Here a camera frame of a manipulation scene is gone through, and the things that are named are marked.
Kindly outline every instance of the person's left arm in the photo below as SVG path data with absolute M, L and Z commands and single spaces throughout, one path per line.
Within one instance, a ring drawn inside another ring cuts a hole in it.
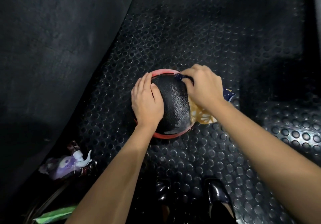
M 149 142 L 164 114 L 163 99 L 151 73 L 132 90 L 137 126 L 124 147 L 94 183 L 66 224 L 125 223 Z

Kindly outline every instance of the floor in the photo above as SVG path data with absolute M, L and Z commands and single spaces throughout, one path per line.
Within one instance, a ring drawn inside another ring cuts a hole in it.
M 232 103 L 285 144 L 321 166 L 320 61 L 313 0 L 133 0 L 95 73 L 79 124 L 100 170 L 134 129 L 130 91 L 145 72 L 207 65 L 236 93 Z M 238 223 L 294 223 L 219 123 L 195 124 L 173 140 L 153 139 L 130 219 L 150 210 L 142 187 L 170 178 L 178 206 L 220 178 Z

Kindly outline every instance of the pink rim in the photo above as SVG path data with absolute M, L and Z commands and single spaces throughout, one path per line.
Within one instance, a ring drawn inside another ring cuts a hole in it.
M 157 75 L 161 75 L 161 74 L 164 74 L 164 73 L 176 74 L 176 73 L 179 73 L 179 71 L 172 70 L 172 69 L 158 69 L 158 70 L 155 70 L 155 71 L 152 71 L 152 72 L 151 72 L 152 77 L 155 77 L 155 76 L 157 76 Z M 170 135 L 160 134 L 160 133 L 154 133 L 153 137 L 155 137 L 155 138 L 161 138 L 161 139 L 176 138 L 176 137 L 181 136 L 182 134 L 186 133 L 189 129 L 191 129 L 191 127 L 192 127 L 193 125 L 194 125 L 194 123 L 192 123 L 187 129 L 185 129 L 183 132 L 180 132 L 180 133 L 170 134 Z

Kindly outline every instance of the black textured surface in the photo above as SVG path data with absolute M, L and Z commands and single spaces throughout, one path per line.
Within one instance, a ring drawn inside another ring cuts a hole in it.
M 0 0 L 0 211 L 60 136 L 130 2 Z
M 236 92 L 235 107 L 320 165 L 320 63 L 312 4 L 133 0 L 93 80 L 79 127 L 83 145 L 104 169 L 135 126 L 127 104 L 136 80 L 156 69 L 199 63 Z M 195 124 L 173 140 L 152 140 L 128 220 L 142 220 L 150 211 L 145 186 L 152 176 L 171 179 L 181 208 L 202 196 L 207 175 L 222 179 L 239 223 L 294 222 L 219 123 Z
M 185 84 L 171 73 L 153 77 L 152 83 L 157 85 L 164 101 L 164 116 L 156 132 L 168 135 L 186 130 L 191 124 L 191 111 Z

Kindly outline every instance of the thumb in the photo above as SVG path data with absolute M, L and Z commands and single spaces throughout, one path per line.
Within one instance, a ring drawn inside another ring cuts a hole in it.
M 160 92 L 159 88 L 156 86 L 156 84 L 151 84 L 150 89 L 151 89 L 151 92 L 153 93 L 156 103 L 163 100 L 161 92 Z
M 186 85 L 187 93 L 191 93 L 194 88 L 192 81 L 189 78 L 183 78 L 182 81 Z

